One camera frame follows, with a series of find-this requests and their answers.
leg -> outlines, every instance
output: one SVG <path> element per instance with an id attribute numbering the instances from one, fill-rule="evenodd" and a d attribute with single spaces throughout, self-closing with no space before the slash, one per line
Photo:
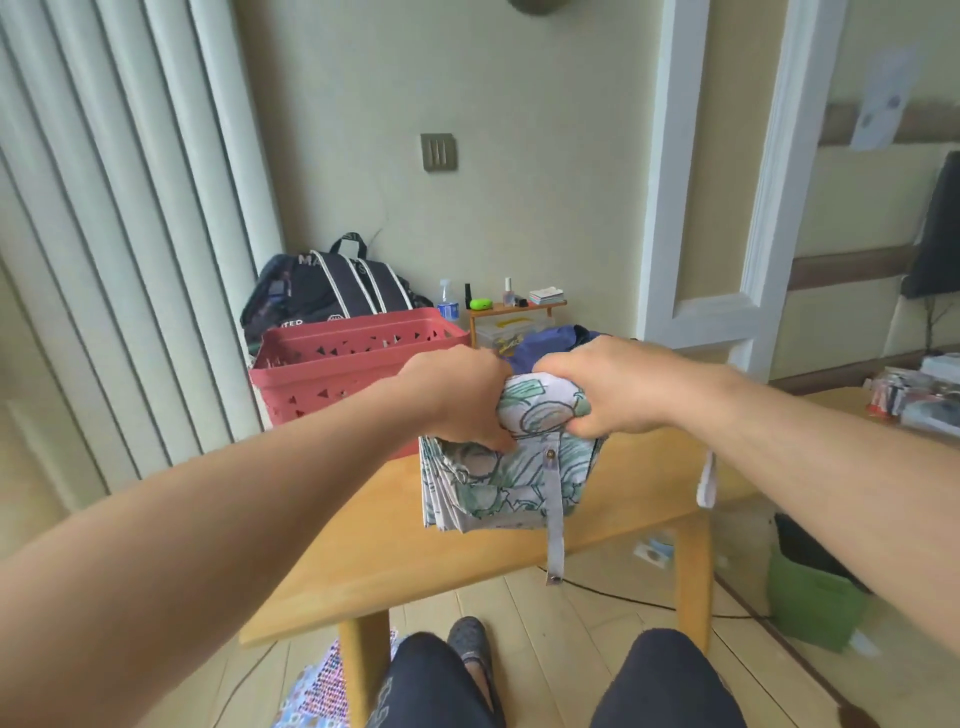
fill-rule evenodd
<path id="1" fill-rule="evenodd" d="M 713 607 L 713 541 L 709 511 L 698 511 L 676 522 L 677 622 L 680 631 L 705 655 L 710 644 Z"/>
<path id="2" fill-rule="evenodd" d="M 350 725 L 365 725 L 390 665 L 390 614 L 374 614 L 340 623 Z"/>
<path id="3" fill-rule="evenodd" d="M 353 722 L 351 728 L 363 726 Z M 436 635 L 400 643 L 367 728 L 496 728 L 487 699 L 460 656 Z"/>
<path id="4" fill-rule="evenodd" d="M 650 629 L 636 638 L 590 728 L 746 728 L 746 723 L 689 637 Z"/>

green container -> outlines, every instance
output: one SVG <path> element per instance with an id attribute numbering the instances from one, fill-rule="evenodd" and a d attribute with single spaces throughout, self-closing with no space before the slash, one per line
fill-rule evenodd
<path id="1" fill-rule="evenodd" d="M 771 621 L 787 637 L 840 652 L 867 608 L 850 579 L 790 561 L 775 548 L 767 572 Z"/>

power cord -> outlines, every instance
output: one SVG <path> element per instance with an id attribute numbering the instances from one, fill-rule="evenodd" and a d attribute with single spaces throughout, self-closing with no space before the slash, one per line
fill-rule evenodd
<path id="1" fill-rule="evenodd" d="M 544 567 L 537 567 L 543 573 L 547 573 Z M 582 589 L 585 592 L 590 592 L 591 594 L 596 594 L 599 596 L 608 596 L 610 599 L 618 599 L 620 601 L 628 601 L 631 604 L 642 604 L 644 607 L 656 607 L 657 609 L 665 609 L 667 612 L 676 612 L 676 607 L 671 607 L 666 604 L 658 604 L 653 601 L 643 601 L 643 599 L 630 599 L 628 596 L 612 595 L 607 592 L 601 592 L 599 589 L 593 589 L 592 587 L 584 586 L 583 584 L 577 584 L 575 581 L 570 581 L 569 579 L 564 579 L 565 584 L 569 584 L 571 587 L 576 587 L 577 589 Z M 753 619 L 751 615 L 710 615 L 714 619 Z M 757 619 L 769 619 L 769 617 L 758 617 Z"/>
<path id="2" fill-rule="evenodd" d="M 926 309 L 926 331 L 924 332 L 924 354 L 930 355 L 933 353 L 933 327 L 947 315 L 947 312 L 953 308 L 953 302 L 947 304 L 947 307 L 940 312 L 940 314 L 934 318 L 933 312 L 937 307 L 937 297 L 936 296 L 927 296 L 924 299 L 924 308 Z"/>
<path id="3" fill-rule="evenodd" d="M 253 671 L 260 667 L 260 663 L 267 659 L 267 655 L 273 651 L 274 647 L 276 647 L 276 642 L 267 647 L 267 651 L 260 655 L 259 659 L 253 663 L 253 667 L 247 670 L 247 674 L 241 677 L 240 682 L 233 686 L 233 690 L 231 690 L 230 695 L 227 696 L 227 702 L 225 702 L 224 707 L 220 709 L 220 714 L 217 716 L 217 719 L 213 721 L 213 725 L 210 726 L 210 728 L 217 728 L 217 726 L 220 725 L 220 721 L 224 718 L 224 713 L 227 712 L 227 706 L 230 704 L 230 700 L 232 700 L 237 694 L 237 691 L 240 690 L 240 686 L 247 682 L 247 678 L 253 674 Z"/>

small wooden shelf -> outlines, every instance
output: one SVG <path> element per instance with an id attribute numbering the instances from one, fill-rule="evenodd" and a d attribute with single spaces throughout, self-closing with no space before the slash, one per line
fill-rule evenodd
<path id="1" fill-rule="evenodd" d="M 472 308 L 468 309 L 470 316 L 470 345 L 476 349 L 477 348 L 477 326 L 476 320 L 482 319 L 486 316 L 506 316 L 509 313 L 526 313 L 527 311 L 546 311 L 546 315 L 549 318 L 553 318 L 553 309 L 558 308 L 562 305 L 566 305 L 566 301 L 557 301 L 556 303 L 529 303 L 525 306 L 520 305 L 504 305 L 503 303 L 494 303 L 493 308 L 488 308 L 483 311 L 474 311 Z"/>

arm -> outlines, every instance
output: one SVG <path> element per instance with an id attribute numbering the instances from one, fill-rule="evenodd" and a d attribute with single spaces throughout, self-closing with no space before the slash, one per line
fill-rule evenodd
<path id="1" fill-rule="evenodd" d="M 510 367 L 458 347 L 147 478 L 0 564 L 0 724 L 130 725 L 252 615 L 350 496 L 425 433 L 513 446 Z"/>
<path id="2" fill-rule="evenodd" d="M 576 381 L 574 434 L 674 425 L 789 513 L 877 594 L 960 653 L 960 451 L 735 370 L 602 337 L 538 369 Z"/>

